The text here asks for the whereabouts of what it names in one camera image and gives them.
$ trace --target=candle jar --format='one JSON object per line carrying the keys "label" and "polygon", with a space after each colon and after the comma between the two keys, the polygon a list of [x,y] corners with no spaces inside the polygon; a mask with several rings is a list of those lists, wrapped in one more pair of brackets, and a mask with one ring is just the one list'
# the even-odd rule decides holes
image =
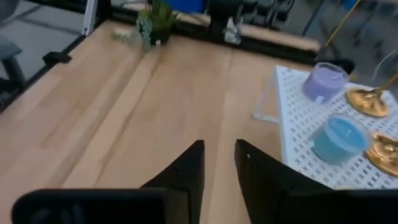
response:
{"label": "candle jar", "polygon": [[348,83],[348,74],[340,67],[321,62],[303,85],[303,93],[316,103],[329,102]]}
{"label": "candle jar", "polygon": [[329,164],[340,164],[371,146],[372,137],[364,125],[343,115],[331,115],[311,137],[314,153]]}

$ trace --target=white bracket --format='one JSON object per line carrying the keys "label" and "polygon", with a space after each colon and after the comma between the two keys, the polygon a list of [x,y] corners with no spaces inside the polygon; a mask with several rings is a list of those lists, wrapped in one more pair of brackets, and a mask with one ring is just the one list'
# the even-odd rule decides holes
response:
{"label": "white bracket", "polygon": [[256,105],[256,109],[254,109],[254,112],[253,112],[254,119],[259,119],[261,121],[268,121],[268,122],[272,122],[275,124],[279,124],[279,119],[277,117],[271,116],[271,115],[266,115],[266,114],[262,113],[263,105],[266,103],[267,96],[268,96],[272,86],[275,84],[275,79],[276,79],[276,77],[275,77],[275,74],[273,73],[272,77],[271,77],[271,81],[268,83],[266,90],[261,95],[260,102]]}
{"label": "white bracket", "polygon": [[95,15],[97,12],[98,0],[87,0],[85,19],[81,34],[88,36],[92,33],[95,24]]}

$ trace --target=blue candle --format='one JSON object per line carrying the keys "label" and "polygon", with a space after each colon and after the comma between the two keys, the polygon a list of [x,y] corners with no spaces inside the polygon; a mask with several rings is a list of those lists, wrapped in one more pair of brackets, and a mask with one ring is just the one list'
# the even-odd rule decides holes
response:
{"label": "blue candle", "polygon": [[371,135],[361,123],[343,114],[333,114],[312,135],[313,151],[329,164],[339,164],[370,147]]}

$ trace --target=gray chair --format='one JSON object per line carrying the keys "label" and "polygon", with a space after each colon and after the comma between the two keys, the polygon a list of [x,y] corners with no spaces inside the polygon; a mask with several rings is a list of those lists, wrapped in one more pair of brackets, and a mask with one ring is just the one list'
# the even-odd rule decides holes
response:
{"label": "gray chair", "polygon": [[[13,15],[19,0],[0,0],[0,22],[5,21]],[[9,76],[9,81],[22,87],[26,82],[21,68],[16,59],[16,55],[22,50],[12,41],[0,35],[0,60]]]}

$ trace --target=gold stand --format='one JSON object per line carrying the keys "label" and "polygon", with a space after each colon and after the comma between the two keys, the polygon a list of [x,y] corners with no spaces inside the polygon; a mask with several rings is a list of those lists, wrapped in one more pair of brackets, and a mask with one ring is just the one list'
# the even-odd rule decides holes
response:
{"label": "gold stand", "polygon": [[372,148],[365,152],[366,157],[380,170],[398,177],[398,141],[381,133],[373,133]]}
{"label": "gold stand", "polygon": [[353,108],[368,116],[379,118],[387,116],[390,111],[388,106],[381,99],[381,95],[383,91],[397,79],[398,73],[392,77],[387,84],[371,91],[351,88],[346,92],[347,100]]}

